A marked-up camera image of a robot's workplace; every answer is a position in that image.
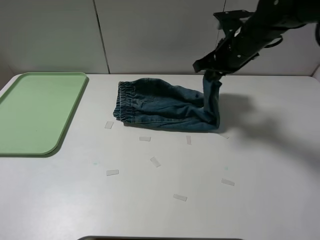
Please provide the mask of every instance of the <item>green tray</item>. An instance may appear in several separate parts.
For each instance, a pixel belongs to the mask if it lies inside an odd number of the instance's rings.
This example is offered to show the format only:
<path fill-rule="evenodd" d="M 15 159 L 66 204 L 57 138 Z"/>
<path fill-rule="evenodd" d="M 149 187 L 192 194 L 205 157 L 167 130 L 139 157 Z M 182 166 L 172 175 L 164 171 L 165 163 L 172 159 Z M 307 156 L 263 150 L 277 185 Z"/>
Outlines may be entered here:
<path fill-rule="evenodd" d="M 29 72 L 0 97 L 0 156 L 46 155 L 62 140 L 88 81 L 81 72 Z"/>

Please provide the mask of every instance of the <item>small white paper piece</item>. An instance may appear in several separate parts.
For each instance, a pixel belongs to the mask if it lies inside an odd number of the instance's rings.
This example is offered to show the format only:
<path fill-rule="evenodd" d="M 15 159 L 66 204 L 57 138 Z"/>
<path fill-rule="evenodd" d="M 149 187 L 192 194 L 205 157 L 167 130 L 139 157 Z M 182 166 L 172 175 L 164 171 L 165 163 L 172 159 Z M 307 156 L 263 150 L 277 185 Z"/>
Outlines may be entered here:
<path fill-rule="evenodd" d="M 104 128 L 105 128 L 105 129 L 111 129 L 113 124 L 114 124 L 113 121 L 107 121 Z"/>
<path fill-rule="evenodd" d="M 186 196 L 181 196 L 181 195 L 178 195 L 178 194 L 173 194 L 173 197 L 175 199 L 178 199 L 178 200 L 181 200 L 181 201 L 187 201 L 187 197 Z"/>
<path fill-rule="evenodd" d="M 230 180 L 227 180 L 227 179 L 224 179 L 224 178 L 222 178 L 221 183 L 228 184 L 228 185 L 231 185 L 231 186 L 235 185 L 235 183 L 233 181 L 230 181 Z"/>
<path fill-rule="evenodd" d="M 153 163 L 153 165 L 156 168 L 161 166 L 161 164 L 158 162 L 158 160 L 155 157 L 151 158 L 150 161 Z"/>
<path fill-rule="evenodd" d="M 106 171 L 107 176 L 119 174 L 119 170 L 108 170 Z"/>
<path fill-rule="evenodd" d="M 186 136 L 186 144 L 191 145 L 191 136 Z"/>
<path fill-rule="evenodd" d="M 140 137 L 140 141 L 150 142 L 151 141 L 151 137 L 150 136 L 141 136 Z"/>
<path fill-rule="evenodd" d="M 225 134 L 225 133 L 219 133 L 219 135 L 220 135 L 221 137 L 224 137 L 225 139 L 228 139 L 228 138 L 229 138 L 229 136 L 228 136 L 227 134 Z"/>

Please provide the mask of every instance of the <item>jeans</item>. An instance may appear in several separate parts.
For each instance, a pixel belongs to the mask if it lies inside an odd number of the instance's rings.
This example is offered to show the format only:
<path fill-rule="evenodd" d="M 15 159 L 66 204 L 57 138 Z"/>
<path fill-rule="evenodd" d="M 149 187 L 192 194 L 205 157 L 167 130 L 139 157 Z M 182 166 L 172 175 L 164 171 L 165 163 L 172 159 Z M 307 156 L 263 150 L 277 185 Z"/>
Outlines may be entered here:
<path fill-rule="evenodd" d="M 119 82 L 113 116 L 127 124 L 182 131 L 217 130 L 219 81 L 203 77 L 204 94 L 161 79 Z"/>

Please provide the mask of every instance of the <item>table surface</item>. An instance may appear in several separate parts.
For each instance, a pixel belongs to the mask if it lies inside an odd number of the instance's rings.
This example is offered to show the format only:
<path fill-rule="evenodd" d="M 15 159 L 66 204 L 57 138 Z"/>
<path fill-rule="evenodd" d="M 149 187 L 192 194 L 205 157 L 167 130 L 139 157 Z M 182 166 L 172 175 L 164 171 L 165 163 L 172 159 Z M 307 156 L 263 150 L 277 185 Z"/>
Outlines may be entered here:
<path fill-rule="evenodd" d="M 320 239 L 320 83 L 314 78 L 224 77 L 226 139 L 124 126 L 113 117 L 119 81 L 161 78 L 201 91 L 200 75 L 88 77 L 58 153 L 0 158 L 0 239 Z M 105 129 L 107 121 L 114 121 L 112 129 Z M 114 169 L 119 174 L 107 176 Z"/>

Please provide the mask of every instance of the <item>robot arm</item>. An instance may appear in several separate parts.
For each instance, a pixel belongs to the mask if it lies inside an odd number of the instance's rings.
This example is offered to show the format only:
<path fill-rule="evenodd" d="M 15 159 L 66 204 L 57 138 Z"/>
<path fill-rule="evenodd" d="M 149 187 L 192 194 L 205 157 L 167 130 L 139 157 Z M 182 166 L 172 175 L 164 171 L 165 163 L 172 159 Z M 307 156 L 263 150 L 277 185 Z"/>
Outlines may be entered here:
<path fill-rule="evenodd" d="M 224 15 L 224 20 L 226 18 L 230 20 L 232 15 L 235 20 L 234 18 L 239 17 L 240 12 L 244 15 L 250 14 L 244 10 L 232 11 L 228 12 L 227 16 Z M 214 14 L 220 20 L 220 24 L 223 24 L 223 17 L 219 14 L 226 13 Z M 281 34 L 309 23 L 318 23 L 316 30 L 318 41 L 320 0 L 260 0 L 256 12 L 241 24 L 240 33 L 235 35 L 237 29 L 229 29 L 229 33 L 225 31 L 226 37 L 219 42 L 217 48 L 204 58 L 197 60 L 193 68 L 196 73 L 201 70 L 209 71 L 210 78 L 218 81 L 222 76 L 241 69 L 257 57 L 261 49 L 272 47 L 274 44 L 271 42 L 274 40 L 280 39 L 279 42 L 281 42 Z"/>

